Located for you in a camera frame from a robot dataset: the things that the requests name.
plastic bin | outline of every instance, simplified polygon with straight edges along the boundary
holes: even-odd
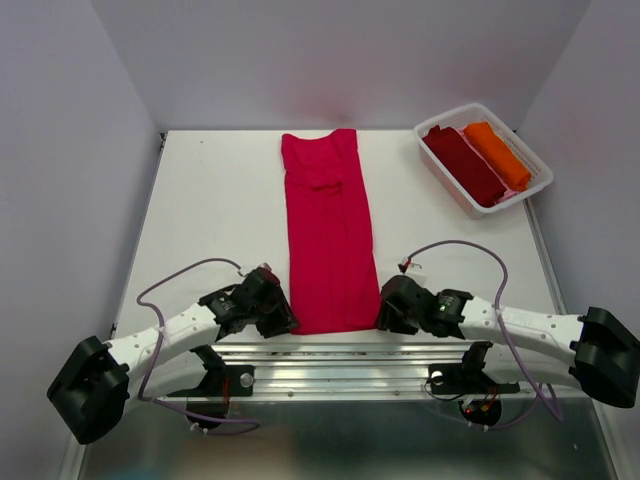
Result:
[[[440,125],[441,128],[453,127],[460,129],[474,122],[489,122],[489,125],[491,125],[496,135],[502,138],[513,154],[518,157],[529,172],[531,172],[531,181],[529,182],[529,188],[527,190],[489,208],[479,205],[422,141],[422,138],[436,125]],[[504,208],[509,208],[511,205],[521,202],[534,193],[538,193],[553,181],[553,172],[551,172],[551,169],[547,167],[509,127],[491,113],[487,107],[479,103],[454,108],[453,110],[430,118],[414,128],[413,133],[420,145],[420,157],[423,163],[436,176],[440,183],[444,185],[462,209],[473,219],[481,218],[488,213],[494,213]]]

wire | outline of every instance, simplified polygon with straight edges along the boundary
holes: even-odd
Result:
[[[560,408],[560,404],[557,401],[557,397],[555,395],[555,392],[553,391],[553,387],[551,385],[548,385],[549,393],[551,394],[551,400],[549,400],[549,398],[547,398],[544,395],[544,392],[542,391],[542,385],[538,383],[538,381],[533,377],[533,375],[525,365],[524,360],[520,356],[520,353],[518,352],[516,345],[513,339],[511,338],[509,331],[507,330],[507,326],[504,323],[504,319],[502,318],[502,312],[500,311],[500,300],[502,298],[502,292],[504,292],[504,289],[507,286],[507,281],[509,279],[509,272],[507,270],[507,265],[504,263],[504,260],[502,260],[495,252],[474,242],[469,242],[467,240],[442,240],[440,242],[435,242],[425,247],[419,248],[415,252],[409,254],[406,257],[406,262],[404,264],[401,264],[401,270],[402,270],[402,267],[406,269],[411,264],[411,260],[413,259],[413,257],[415,257],[416,255],[442,245],[466,245],[468,247],[472,247],[477,250],[483,251],[484,253],[493,257],[498,262],[498,264],[500,265],[500,268],[502,269],[502,282],[500,282],[500,286],[496,291],[495,300],[493,302],[493,308],[496,312],[496,318],[498,320],[498,325],[500,326],[500,331],[502,332],[502,336],[504,337],[504,340],[507,346],[509,347],[509,350],[511,350],[511,353],[513,354],[513,358],[515,359],[516,363],[520,367],[522,374],[527,379],[527,382],[529,382],[533,390],[536,392],[536,398],[539,398],[542,401],[547,411],[557,421],[562,422],[564,420],[564,415],[562,414],[562,409]]]
[[[489,391],[487,392],[487,394],[486,394],[486,395],[484,396],[484,398],[482,399],[482,405],[481,405],[481,407],[484,407],[484,406],[487,404],[487,400],[489,399],[489,395],[491,395],[491,392],[492,392],[492,391],[494,391],[494,392],[495,392],[495,391],[496,391],[496,389],[497,389],[497,387],[493,387],[491,390],[489,390]]]
[[[464,396],[466,395],[465,393],[461,393],[460,395],[456,395],[456,396],[454,396],[454,397],[442,398],[442,397],[438,397],[438,396],[434,395],[433,393],[431,393],[431,392],[426,388],[426,386],[425,386],[424,391],[425,391],[425,393],[426,393],[427,395],[429,395],[431,398],[433,398],[433,399],[435,399],[435,400],[439,400],[439,401],[441,401],[441,402],[453,402],[454,400],[458,400],[458,399],[460,399],[460,398],[462,398],[462,397],[464,397]]]
[[[491,408],[491,406],[496,402],[496,398],[498,398],[498,390],[499,390],[498,386],[496,385],[493,388],[493,398],[488,404],[485,403],[484,405],[482,405],[482,407],[480,407],[480,410],[482,410],[483,412],[486,412]],[[487,396],[484,397],[484,402],[487,401],[487,398],[489,398],[489,394],[487,394]]]
[[[222,388],[222,398],[224,399],[224,404],[228,407],[231,405],[231,400],[229,399],[229,385],[230,385],[229,377],[224,380],[224,387]]]
[[[205,258],[204,260],[200,260],[199,262],[191,264],[188,267],[178,270],[177,272],[172,273],[168,277],[165,277],[162,280],[154,283],[149,288],[147,288],[142,293],[140,293],[140,295],[138,295],[138,297],[136,298],[136,303],[138,305],[140,305],[141,307],[150,308],[151,310],[154,311],[154,313],[156,314],[156,317],[158,318],[158,324],[160,325],[160,331],[158,332],[158,340],[156,341],[156,346],[153,350],[153,354],[151,355],[149,368],[145,372],[144,377],[142,377],[142,383],[140,384],[140,389],[138,390],[138,399],[143,402],[155,403],[156,405],[160,405],[162,407],[168,408],[169,410],[173,410],[174,412],[178,412],[183,415],[188,415],[189,417],[196,418],[198,420],[204,420],[204,421],[214,422],[214,423],[247,425],[247,428],[237,432],[217,432],[217,431],[205,432],[210,435],[238,435],[241,433],[247,433],[247,432],[251,432],[252,430],[255,430],[256,428],[260,427],[260,422],[258,422],[257,420],[244,419],[244,418],[236,419],[236,418],[209,417],[207,415],[201,415],[198,413],[190,412],[186,408],[180,407],[170,402],[165,402],[164,400],[160,400],[158,398],[147,397],[145,396],[145,393],[144,393],[145,389],[147,388],[147,384],[149,383],[149,379],[151,378],[151,374],[153,373],[153,369],[155,368],[156,363],[158,362],[158,357],[160,356],[160,350],[162,349],[162,342],[164,340],[164,336],[162,334],[162,328],[164,328],[164,326],[166,325],[166,321],[160,308],[153,302],[144,301],[143,298],[149,293],[151,293],[152,291],[154,291],[156,288],[161,287],[165,283],[173,280],[176,277],[179,277],[183,273],[186,273],[189,270],[199,267],[200,265],[204,265],[205,263],[213,263],[213,262],[227,263],[235,267],[238,271],[242,268],[238,263],[234,262],[233,260],[229,260],[227,258]]]
[[[551,393],[551,396],[555,398],[555,392],[553,392],[553,389],[551,388],[551,385],[547,385],[547,388],[549,388],[549,392]],[[438,415],[439,417],[442,418],[446,418],[447,420],[451,420],[452,422],[457,422],[460,424],[464,424],[468,427],[471,428],[477,428],[477,429],[482,429],[485,431],[491,430],[491,431],[499,431],[499,430],[506,430],[508,428],[511,427],[515,427],[516,425],[518,425],[519,423],[523,422],[526,418],[529,417],[529,415],[531,415],[533,413],[533,411],[535,410],[535,408],[538,406],[538,404],[540,403],[540,398],[539,397],[535,397],[533,402],[531,402],[531,404],[529,405],[529,408],[527,408],[527,410],[525,410],[525,412],[514,418],[513,420],[509,420],[506,423],[501,423],[500,425],[494,425],[493,427],[486,427],[484,425],[478,425],[477,423],[472,423],[469,420],[465,420],[462,419],[460,417],[454,417],[451,415],[447,415],[446,413],[442,413],[439,410],[436,410],[435,408],[431,408],[431,407],[427,407],[428,410],[431,411],[431,413],[434,413],[435,415]]]

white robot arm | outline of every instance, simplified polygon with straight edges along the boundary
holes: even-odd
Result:
[[[428,365],[431,392],[469,398],[495,391],[517,393],[526,381],[505,344],[492,304],[470,293],[443,290],[434,295],[404,275],[382,288],[379,330],[472,343],[457,362]],[[527,369],[541,383],[580,389],[601,402],[630,408],[640,377],[640,344],[609,312],[590,308],[587,315],[549,315],[505,307],[502,318]],[[264,267],[250,272],[241,285],[213,292],[184,312],[128,337],[102,343],[91,337],[76,347],[49,388],[47,396],[80,443],[108,433],[136,404],[140,383],[151,366],[187,352],[198,355],[204,369],[153,377],[145,392],[153,397],[223,397],[252,395],[243,376],[250,365],[225,365],[211,348],[217,340],[255,324],[269,338],[298,324],[279,280]],[[158,335],[163,335],[156,352]]]

dark red towel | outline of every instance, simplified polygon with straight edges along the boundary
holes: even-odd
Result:
[[[293,333],[375,327],[380,290],[355,130],[282,136]]]
[[[436,125],[422,140],[478,204],[493,207],[507,191],[455,129]]]

gray wall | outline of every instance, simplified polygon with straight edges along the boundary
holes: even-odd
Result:
[[[106,335],[157,159],[156,128],[86,0],[0,6],[0,477],[57,475],[45,391]]]
[[[517,126],[588,0],[92,0],[162,128]]]
[[[637,336],[639,18],[637,1],[594,1],[519,130],[555,173],[534,198],[567,306],[609,308]],[[640,410],[618,418],[638,451]]]

